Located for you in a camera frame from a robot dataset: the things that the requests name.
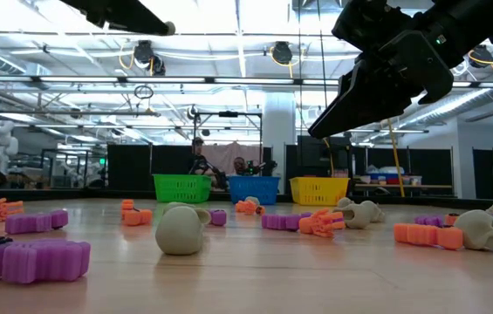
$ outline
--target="pink curtain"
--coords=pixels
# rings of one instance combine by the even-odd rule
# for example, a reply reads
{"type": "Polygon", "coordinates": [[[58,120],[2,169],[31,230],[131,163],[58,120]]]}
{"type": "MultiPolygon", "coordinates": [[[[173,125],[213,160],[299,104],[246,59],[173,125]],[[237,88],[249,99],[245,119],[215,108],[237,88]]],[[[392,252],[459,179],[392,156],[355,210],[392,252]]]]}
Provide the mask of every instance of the pink curtain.
{"type": "Polygon", "coordinates": [[[253,160],[254,165],[259,164],[260,146],[245,146],[236,142],[228,145],[204,145],[202,155],[219,170],[233,174],[235,173],[233,161],[236,157],[242,157],[245,161],[253,160]]]}

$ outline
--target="green basket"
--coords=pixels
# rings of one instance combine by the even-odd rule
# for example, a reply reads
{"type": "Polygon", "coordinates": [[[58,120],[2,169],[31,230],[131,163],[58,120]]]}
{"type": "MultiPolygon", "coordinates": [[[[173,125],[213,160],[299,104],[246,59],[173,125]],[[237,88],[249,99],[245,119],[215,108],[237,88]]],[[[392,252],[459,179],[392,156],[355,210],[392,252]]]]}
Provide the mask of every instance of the green basket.
{"type": "Polygon", "coordinates": [[[200,203],[209,198],[211,178],[193,174],[154,174],[157,201],[200,203]]]}

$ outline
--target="wooden floor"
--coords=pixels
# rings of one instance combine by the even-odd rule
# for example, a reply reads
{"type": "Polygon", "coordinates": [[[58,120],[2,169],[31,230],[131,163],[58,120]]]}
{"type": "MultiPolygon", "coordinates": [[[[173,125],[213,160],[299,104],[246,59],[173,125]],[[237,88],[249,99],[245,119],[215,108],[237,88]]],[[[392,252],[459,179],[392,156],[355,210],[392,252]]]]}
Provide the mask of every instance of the wooden floor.
{"type": "MultiPolygon", "coordinates": [[[[325,239],[261,229],[259,217],[235,215],[226,202],[203,206],[232,213],[226,228],[208,227],[195,256],[164,256],[154,228],[120,226],[120,201],[26,203],[27,212],[66,208],[70,224],[15,240],[88,241],[92,264],[75,283],[0,282],[0,313],[493,313],[492,252],[394,242],[394,223],[455,210],[384,206],[386,223],[325,239]]],[[[282,204],[268,212],[317,209],[282,204]]]]}

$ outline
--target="yellow basket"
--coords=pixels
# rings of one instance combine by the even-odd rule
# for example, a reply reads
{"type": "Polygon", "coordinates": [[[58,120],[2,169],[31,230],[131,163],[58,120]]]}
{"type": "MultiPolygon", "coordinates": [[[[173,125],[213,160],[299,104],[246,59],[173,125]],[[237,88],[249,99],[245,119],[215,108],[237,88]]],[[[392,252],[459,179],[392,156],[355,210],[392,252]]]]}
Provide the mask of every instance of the yellow basket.
{"type": "Polygon", "coordinates": [[[292,199],[300,205],[337,205],[345,197],[349,178],[312,178],[291,179],[292,199]]]}

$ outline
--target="orange toy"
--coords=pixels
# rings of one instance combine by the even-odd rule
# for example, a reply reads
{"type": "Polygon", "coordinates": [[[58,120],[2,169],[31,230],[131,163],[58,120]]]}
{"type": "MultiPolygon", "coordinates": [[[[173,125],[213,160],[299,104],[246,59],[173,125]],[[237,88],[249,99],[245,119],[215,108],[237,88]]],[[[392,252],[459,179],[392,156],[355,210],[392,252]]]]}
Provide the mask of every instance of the orange toy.
{"type": "Polygon", "coordinates": [[[245,213],[246,215],[254,215],[254,213],[258,215],[265,214],[265,208],[263,206],[257,206],[253,201],[238,201],[235,209],[237,213],[245,213]]]}
{"type": "Polygon", "coordinates": [[[153,212],[149,209],[136,209],[134,200],[124,200],[121,206],[122,223],[126,226],[149,224],[153,220],[153,212]]]}
{"type": "Polygon", "coordinates": [[[438,228],[411,223],[394,224],[394,239],[397,242],[415,245],[441,246],[444,249],[463,247],[463,231],[458,228],[438,228]]]}
{"type": "Polygon", "coordinates": [[[448,226],[453,226],[457,218],[459,218],[459,214],[447,214],[444,216],[444,223],[448,226]]]}
{"type": "Polygon", "coordinates": [[[344,229],[345,222],[333,222],[343,219],[343,213],[331,213],[329,209],[321,209],[310,217],[301,218],[298,222],[300,233],[323,237],[333,237],[335,229],[344,229]]]}
{"type": "Polygon", "coordinates": [[[0,222],[5,222],[9,215],[24,213],[22,201],[7,202],[6,199],[0,199],[0,222]]]}

